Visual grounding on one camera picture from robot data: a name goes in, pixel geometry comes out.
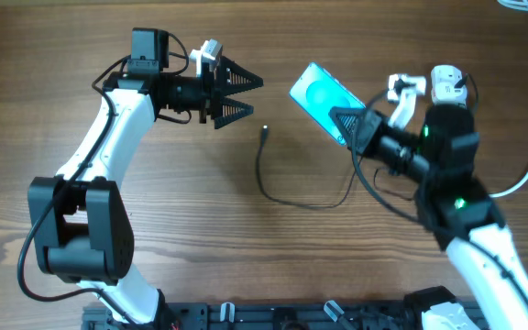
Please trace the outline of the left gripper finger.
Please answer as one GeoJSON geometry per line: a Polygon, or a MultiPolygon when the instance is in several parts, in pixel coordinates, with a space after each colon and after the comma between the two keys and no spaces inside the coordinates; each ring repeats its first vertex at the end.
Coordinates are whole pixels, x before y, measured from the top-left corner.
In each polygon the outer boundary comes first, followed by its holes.
{"type": "Polygon", "coordinates": [[[239,94],[260,88],[263,79],[222,56],[215,71],[215,88],[223,95],[239,94]]]}
{"type": "Polygon", "coordinates": [[[211,118],[214,128],[220,129],[243,117],[250,116],[254,107],[227,97],[215,100],[211,105],[211,118]]]}

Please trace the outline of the teal Galaxy smartphone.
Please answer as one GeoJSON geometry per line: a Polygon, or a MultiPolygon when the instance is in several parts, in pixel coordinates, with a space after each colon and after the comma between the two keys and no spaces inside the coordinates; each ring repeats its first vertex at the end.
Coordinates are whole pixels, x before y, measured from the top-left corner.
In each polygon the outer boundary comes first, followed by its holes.
{"type": "Polygon", "coordinates": [[[302,108],[337,144],[346,140],[329,113],[334,107],[362,108],[364,103],[353,95],[329,71],[310,62],[289,90],[291,99],[302,108]]]}

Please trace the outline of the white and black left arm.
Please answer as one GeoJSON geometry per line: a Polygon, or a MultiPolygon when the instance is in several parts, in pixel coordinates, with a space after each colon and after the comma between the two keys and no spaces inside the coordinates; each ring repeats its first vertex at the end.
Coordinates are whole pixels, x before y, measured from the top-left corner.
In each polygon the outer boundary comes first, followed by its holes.
{"type": "Polygon", "coordinates": [[[141,139],[157,120],[180,123],[182,114],[225,127],[251,115],[236,95],[262,79],[206,41],[183,50],[194,75],[169,68],[165,30],[136,27],[131,51],[96,80],[99,112],[81,145],[51,177],[37,177],[27,192],[31,228],[22,246],[39,269],[92,293],[122,329],[177,329],[181,322],[161,290],[133,263],[134,233],[120,188],[141,139]]]}

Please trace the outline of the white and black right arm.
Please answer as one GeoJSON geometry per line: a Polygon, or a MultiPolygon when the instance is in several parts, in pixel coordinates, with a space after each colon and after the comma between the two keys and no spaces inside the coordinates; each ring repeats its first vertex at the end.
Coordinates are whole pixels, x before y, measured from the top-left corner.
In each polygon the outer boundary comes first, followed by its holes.
{"type": "Polygon", "coordinates": [[[416,182],[416,213],[369,193],[386,209],[431,232],[471,290],[489,327],[528,329],[528,275],[500,208],[476,176],[479,133],[471,111],[431,106],[418,134],[389,126],[366,106],[333,107],[329,116],[352,157],[380,160],[416,182]]]}

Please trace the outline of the white USB charger plug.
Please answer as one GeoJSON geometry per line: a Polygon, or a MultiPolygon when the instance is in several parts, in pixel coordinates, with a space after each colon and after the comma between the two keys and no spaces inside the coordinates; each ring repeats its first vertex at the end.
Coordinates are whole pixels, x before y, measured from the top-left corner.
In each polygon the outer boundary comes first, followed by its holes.
{"type": "Polygon", "coordinates": [[[432,87],[432,101],[435,105],[467,106],[468,90],[465,86],[455,87],[451,82],[439,82],[432,87]]]}

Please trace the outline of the white power strip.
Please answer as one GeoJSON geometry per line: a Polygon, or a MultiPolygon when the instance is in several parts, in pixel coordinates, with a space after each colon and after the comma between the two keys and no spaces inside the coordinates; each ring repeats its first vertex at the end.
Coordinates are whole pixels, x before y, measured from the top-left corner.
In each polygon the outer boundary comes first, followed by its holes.
{"type": "Polygon", "coordinates": [[[455,87],[466,87],[466,79],[462,71],[452,65],[437,65],[431,71],[431,91],[436,83],[450,82],[455,87]]]}

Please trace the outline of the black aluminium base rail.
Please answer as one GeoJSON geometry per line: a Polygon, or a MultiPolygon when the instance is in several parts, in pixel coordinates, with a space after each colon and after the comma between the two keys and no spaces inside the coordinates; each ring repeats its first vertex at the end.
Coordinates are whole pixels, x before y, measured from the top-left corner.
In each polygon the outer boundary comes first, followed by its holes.
{"type": "MultiPolygon", "coordinates": [[[[345,318],[355,329],[418,329],[421,325],[401,301],[344,303],[345,318]]],[[[180,329],[344,329],[321,304],[237,304],[234,315],[222,316],[220,304],[172,303],[180,329]]]]}

